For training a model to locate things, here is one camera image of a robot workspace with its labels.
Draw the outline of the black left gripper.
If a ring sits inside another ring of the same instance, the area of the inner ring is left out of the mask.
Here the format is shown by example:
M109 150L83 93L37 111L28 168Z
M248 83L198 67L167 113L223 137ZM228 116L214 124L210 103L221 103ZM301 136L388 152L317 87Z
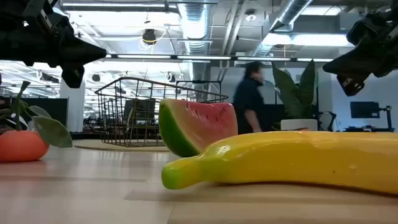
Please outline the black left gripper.
M58 0L0 0L0 60L62 66L62 79L79 88L83 65L105 58L107 51L60 26L64 17L53 7Z

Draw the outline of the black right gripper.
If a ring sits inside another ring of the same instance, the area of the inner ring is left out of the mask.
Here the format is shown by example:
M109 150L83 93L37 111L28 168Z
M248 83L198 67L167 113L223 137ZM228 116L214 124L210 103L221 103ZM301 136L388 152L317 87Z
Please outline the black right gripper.
M364 17L370 28L368 56L360 51L350 51L323 66L328 73L337 74L337 80L346 96L358 94L370 74L385 77L398 67L398 4L389 10L371 11ZM365 77L348 78L342 74L365 74Z

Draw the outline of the orange tangerine cluster with leaves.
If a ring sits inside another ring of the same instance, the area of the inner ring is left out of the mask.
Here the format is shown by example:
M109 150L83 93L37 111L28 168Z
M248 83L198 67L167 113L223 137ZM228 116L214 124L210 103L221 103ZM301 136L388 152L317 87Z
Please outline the orange tangerine cluster with leaves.
M0 124L8 122L8 129L0 129L0 162L30 162L41 159L50 146L73 146L66 127L53 119L43 108L29 106L22 95L30 82L22 82L21 89L9 106L0 107Z

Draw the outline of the yellow toy banana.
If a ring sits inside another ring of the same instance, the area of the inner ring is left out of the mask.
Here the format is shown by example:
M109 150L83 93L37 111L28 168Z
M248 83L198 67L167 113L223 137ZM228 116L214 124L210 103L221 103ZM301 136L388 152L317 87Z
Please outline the yellow toy banana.
M202 182L297 182L398 195L398 133L242 134L169 162L161 180L171 190Z

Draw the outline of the toy watermelon slice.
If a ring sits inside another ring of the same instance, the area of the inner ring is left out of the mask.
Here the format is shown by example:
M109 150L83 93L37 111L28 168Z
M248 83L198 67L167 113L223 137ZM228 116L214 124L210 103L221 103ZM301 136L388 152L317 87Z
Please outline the toy watermelon slice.
M210 144L238 134L231 103L197 103L164 99L159 106L159 131L177 156L192 157Z

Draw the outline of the black computer monitor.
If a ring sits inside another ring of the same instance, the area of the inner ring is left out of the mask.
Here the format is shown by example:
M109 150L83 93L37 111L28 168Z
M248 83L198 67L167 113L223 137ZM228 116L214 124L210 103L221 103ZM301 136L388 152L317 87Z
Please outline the black computer monitor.
M354 119L380 118L379 103L373 101L352 101L351 117Z

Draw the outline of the black office chair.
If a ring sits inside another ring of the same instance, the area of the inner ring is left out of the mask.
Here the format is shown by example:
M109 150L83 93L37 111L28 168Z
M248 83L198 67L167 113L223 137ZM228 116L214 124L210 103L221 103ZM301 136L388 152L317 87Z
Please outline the black office chair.
M326 128L324 128L324 127L322 126L323 121L321 120L321 117L322 117L323 115L328 115L328 116L330 116L330 122L329 122L329 124L328 124L328 126L327 126ZM329 132L333 132L333 123L334 123L334 121L335 121L335 119L336 119L336 114L335 114L335 113L333 113L333 112L331 112L331 111L318 112L318 113L315 115L315 117L316 117L316 119L317 119L317 121L318 121L318 130L319 130L319 131L329 131Z

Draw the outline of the black room divider panel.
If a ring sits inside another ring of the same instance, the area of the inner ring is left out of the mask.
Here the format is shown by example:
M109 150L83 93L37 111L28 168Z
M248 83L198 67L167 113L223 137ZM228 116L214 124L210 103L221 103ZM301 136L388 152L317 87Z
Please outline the black room divider panel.
M277 131L280 129L282 105L263 105L262 107L262 129L263 131Z
M2 105L4 108L10 108L14 98L6 98L5 103ZM29 106L38 106L44 109L53 119L61 122L67 127L67 110L68 100L63 98L23 98L22 101L26 102ZM0 120L1 125L16 128L15 113L6 119ZM26 113L20 115L21 129L30 129L29 123L31 118Z

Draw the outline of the background office desk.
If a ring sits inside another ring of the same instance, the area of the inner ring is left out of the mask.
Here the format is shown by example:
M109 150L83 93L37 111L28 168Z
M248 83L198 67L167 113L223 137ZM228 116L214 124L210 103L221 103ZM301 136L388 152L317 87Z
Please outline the background office desk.
M391 132L393 133L395 131L394 128L377 128L374 126L363 126L363 127L354 127L354 126L349 126L345 128L344 132Z

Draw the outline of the snake plant in white pot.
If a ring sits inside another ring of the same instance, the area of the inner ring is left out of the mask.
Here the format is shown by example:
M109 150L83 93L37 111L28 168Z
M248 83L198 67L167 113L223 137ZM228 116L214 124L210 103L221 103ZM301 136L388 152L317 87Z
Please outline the snake plant in white pot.
M280 121L282 131L317 131L318 121L313 117L312 105L315 94L317 73L315 62L309 61L301 74L298 85L290 74L272 64L275 85L279 89L280 99L289 115Z

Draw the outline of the round woven beige placemat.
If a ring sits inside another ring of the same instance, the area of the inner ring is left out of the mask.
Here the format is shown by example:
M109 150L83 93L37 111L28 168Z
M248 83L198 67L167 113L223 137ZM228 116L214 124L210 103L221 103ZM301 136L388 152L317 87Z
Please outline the round woven beige placemat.
M165 146L118 146L104 143L99 139L74 140L73 145L77 148L104 150L104 151L135 151L135 152L169 152Z

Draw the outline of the person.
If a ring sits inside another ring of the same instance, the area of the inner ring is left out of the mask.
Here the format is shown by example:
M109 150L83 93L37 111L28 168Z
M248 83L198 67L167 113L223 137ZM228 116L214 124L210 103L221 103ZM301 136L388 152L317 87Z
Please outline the person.
M243 79L234 92L238 134L262 132L259 115L264 99L259 88L264 85L264 77L261 67L261 62L247 63Z

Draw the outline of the long hanging light bar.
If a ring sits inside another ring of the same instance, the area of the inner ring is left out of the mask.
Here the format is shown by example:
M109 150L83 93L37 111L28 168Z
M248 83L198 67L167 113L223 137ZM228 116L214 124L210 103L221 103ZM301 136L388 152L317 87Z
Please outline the long hanging light bar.
M247 57L247 56L211 56L211 55L139 55L139 54L107 54L105 58L114 59L154 59L154 60L232 60L260 62L331 62L330 58L297 58L297 57Z

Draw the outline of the black aluminium rig frame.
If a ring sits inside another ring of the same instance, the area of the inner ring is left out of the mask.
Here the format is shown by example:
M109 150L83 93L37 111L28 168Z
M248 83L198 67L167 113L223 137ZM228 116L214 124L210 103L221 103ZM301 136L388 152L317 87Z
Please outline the black aluminium rig frame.
M70 132L70 136L73 140L102 139L104 137L104 132L95 132L95 133Z

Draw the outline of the silver round air duct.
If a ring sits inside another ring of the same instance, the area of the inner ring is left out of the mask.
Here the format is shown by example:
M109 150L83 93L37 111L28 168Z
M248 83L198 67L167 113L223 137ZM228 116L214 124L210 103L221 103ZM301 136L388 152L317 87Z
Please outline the silver round air duct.
M265 57L275 46L267 40L272 37L277 29L284 28L287 32L292 31L294 22L313 0L283 0L280 9L265 17L262 24L262 40L252 51L251 56Z
M178 4L185 48L188 55L209 54L209 6L199 3Z

